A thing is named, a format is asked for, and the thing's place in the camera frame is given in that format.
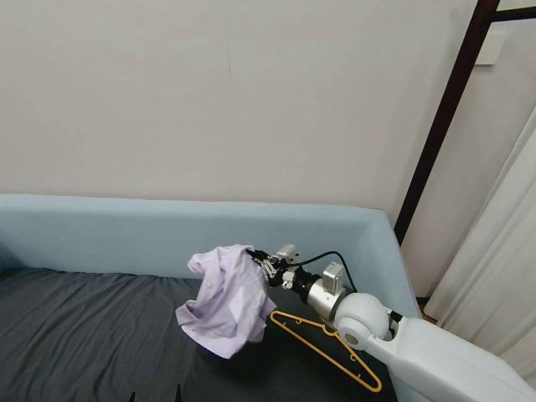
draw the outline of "white curtain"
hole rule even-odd
[[[536,388],[536,109],[425,312]]]

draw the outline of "black cable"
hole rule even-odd
[[[355,285],[353,284],[352,276],[350,275],[350,270],[348,269],[348,265],[346,265],[346,261],[344,260],[343,256],[338,251],[326,251],[325,253],[317,255],[316,257],[312,257],[309,260],[305,260],[305,261],[302,261],[302,262],[293,262],[292,264],[289,264],[288,266],[302,266],[302,265],[311,264],[312,262],[318,261],[321,258],[327,257],[328,255],[336,255],[341,260],[341,262],[343,263],[343,266],[344,266],[344,270],[346,271],[346,275],[348,275],[348,280],[350,281],[350,286],[352,287],[353,291],[357,292],[358,290],[356,289]]]

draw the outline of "bed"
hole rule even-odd
[[[189,256],[236,243],[339,250],[360,291],[419,314],[378,210],[0,195],[0,400],[422,400],[364,353],[384,384],[367,391],[270,322],[262,343],[231,360],[186,337],[173,312],[197,294]],[[270,293],[317,320],[296,295]],[[340,345],[300,330],[351,364]]]

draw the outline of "light blue headboard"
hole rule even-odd
[[[379,210],[0,195],[0,269],[193,277],[186,266],[192,254],[236,243],[266,251],[295,244],[304,259],[340,251],[358,290],[419,316],[398,243]],[[417,400],[404,385],[395,387],[400,400]]]

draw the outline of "dark wooden door frame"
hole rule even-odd
[[[471,76],[472,69],[477,61],[490,25],[499,21],[536,18],[536,7],[497,11],[499,1],[477,1],[475,11],[467,27],[466,35],[461,42],[460,51],[447,81],[445,92],[443,92],[443,96],[441,97],[441,102],[435,113],[428,137],[417,162],[417,167],[411,178],[408,192],[405,195],[402,208],[399,212],[399,217],[396,219],[396,224],[394,224],[394,233],[400,245],[402,245],[410,227],[411,220],[420,201],[420,196],[425,190],[426,182],[434,167],[437,155],[441,150],[446,133],[451,126],[456,109],[460,104],[461,96]]]

